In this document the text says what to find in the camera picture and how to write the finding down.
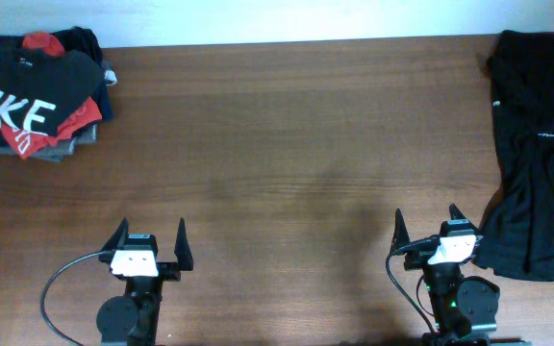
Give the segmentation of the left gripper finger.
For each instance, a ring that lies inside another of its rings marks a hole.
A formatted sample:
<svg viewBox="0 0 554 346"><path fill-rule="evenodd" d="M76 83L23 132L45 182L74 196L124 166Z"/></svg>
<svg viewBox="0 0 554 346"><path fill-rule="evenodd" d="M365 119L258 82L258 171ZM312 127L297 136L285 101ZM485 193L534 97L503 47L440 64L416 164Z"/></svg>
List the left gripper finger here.
<svg viewBox="0 0 554 346"><path fill-rule="evenodd" d="M113 235L106 241L102 251L115 251L122 248L129 233L129 222L123 218Z"/></svg>
<svg viewBox="0 0 554 346"><path fill-rule="evenodd" d="M185 219L180 218L174 247L174 255L180 271L192 271L194 259L189 246Z"/></svg>

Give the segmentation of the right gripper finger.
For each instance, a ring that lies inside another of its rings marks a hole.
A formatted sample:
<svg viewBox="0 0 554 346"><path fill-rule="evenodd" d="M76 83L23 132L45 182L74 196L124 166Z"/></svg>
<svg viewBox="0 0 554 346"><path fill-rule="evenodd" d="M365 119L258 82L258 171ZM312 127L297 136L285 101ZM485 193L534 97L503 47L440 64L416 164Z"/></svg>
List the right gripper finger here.
<svg viewBox="0 0 554 346"><path fill-rule="evenodd" d="M409 233L401 209L397 209L394 214L394 231L390 245L390 252L393 253L411 243Z"/></svg>
<svg viewBox="0 0 554 346"><path fill-rule="evenodd" d="M479 229L459 210L455 204L449 206L450 221L459 225L465 225L476 235L480 234Z"/></svg>

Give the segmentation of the black Sydrogen t-shirt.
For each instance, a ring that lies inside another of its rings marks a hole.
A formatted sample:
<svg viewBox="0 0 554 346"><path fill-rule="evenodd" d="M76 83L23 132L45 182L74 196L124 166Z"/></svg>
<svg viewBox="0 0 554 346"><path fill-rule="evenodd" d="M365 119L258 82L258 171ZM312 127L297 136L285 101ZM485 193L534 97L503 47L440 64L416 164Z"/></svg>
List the black Sydrogen t-shirt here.
<svg viewBox="0 0 554 346"><path fill-rule="evenodd" d="M487 67L503 198L481 225L474 262L554 282L554 35L504 31Z"/></svg>

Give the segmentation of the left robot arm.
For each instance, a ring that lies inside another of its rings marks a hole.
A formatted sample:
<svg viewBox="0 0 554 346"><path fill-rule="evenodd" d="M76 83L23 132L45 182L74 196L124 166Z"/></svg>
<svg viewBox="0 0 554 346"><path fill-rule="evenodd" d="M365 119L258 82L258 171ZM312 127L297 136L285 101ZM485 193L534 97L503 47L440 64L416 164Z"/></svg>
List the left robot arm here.
<svg viewBox="0 0 554 346"><path fill-rule="evenodd" d="M131 234L126 219L102 247L98 259L125 283L124 293L107 300L98 310L96 327L103 345L156 344L163 285L180 281L182 273L194 268L184 219L179 220L176 233L176 260L159 261L158 252L156 237Z"/></svg>

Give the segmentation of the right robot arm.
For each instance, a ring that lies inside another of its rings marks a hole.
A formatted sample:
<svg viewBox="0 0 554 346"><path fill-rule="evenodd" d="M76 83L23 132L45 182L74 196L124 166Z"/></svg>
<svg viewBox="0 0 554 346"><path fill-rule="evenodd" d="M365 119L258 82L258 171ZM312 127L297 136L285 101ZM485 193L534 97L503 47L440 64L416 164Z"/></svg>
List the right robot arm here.
<svg viewBox="0 0 554 346"><path fill-rule="evenodd" d="M436 235L411 240L402 212L397 210L387 273L429 329L420 338L422 345L490 345L490 333L497 329L500 289L484 278L464 276L461 267L474 258L482 237L454 204L449 206L449 215ZM404 258L406 271L421 272L418 282L426 287L429 313L390 272L390 260L399 256Z"/></svg>

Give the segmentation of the grey folded t-shirt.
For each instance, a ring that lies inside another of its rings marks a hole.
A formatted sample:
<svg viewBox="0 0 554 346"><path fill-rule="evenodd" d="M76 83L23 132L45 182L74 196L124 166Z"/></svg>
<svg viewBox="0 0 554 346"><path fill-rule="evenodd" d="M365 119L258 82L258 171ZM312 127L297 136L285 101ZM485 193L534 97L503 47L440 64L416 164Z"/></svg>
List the grey folded t-shirt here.
<svg viewBox="0 0 554 346"><path fill-rule="evenodd" d="M45 149L44 151L40 151L39 153L36 153L31 157L40 158L42 160L48 160L48 161L60 161L62 157L68 156L74 153L77 143L78 143L77 137L71 140L65 140L62 144L58 144L55 148ZM0 155L19 156L11 148L10 145L8 147L0 147Z"/></svg>

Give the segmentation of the red folded t-shirt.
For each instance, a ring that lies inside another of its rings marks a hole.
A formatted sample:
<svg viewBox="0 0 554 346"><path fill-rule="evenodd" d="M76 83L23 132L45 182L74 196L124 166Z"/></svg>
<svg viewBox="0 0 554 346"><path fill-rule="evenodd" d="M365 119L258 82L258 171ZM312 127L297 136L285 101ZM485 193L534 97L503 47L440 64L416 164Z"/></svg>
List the red folded t-shirt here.
<svg viewBox="0 0 554 346"><path fill-rule="evenodd" d="M22 47L43 52L49 57L61 58L67 54L64 46L55 36L44 32L26 35L23 38ZM1 125L0 132L16 154L22 159L27 159L45 149L53 149L65 140L74 139L76 133L103 119L104 113L99 105L89 97L58 126L54 136L30 132L22 128L16 129L7 124Z"/></svg>

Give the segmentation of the navy folded t-shirt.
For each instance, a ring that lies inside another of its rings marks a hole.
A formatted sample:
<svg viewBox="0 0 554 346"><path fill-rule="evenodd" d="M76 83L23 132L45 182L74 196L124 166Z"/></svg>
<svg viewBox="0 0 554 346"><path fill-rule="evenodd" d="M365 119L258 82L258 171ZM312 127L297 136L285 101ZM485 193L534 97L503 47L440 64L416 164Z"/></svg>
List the navy folded t-shirt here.
<svg viewBox="0 0 554 346"><path fill-rule="evenodd" d="M71 29L54 32L52 33L52 36L59 41L65 52L76 50L85 53L89 55L99 66L102 66L103 52L96 35L91 29L72 27ZM20 46L22 41L22 36L0 36L0 45ZM106 83L102 83L101 86L93 92L91 98L100 110L103 121L110 121L114 119ZM8 142L4 139L0 132L0 147L8 146Z"/></svg>

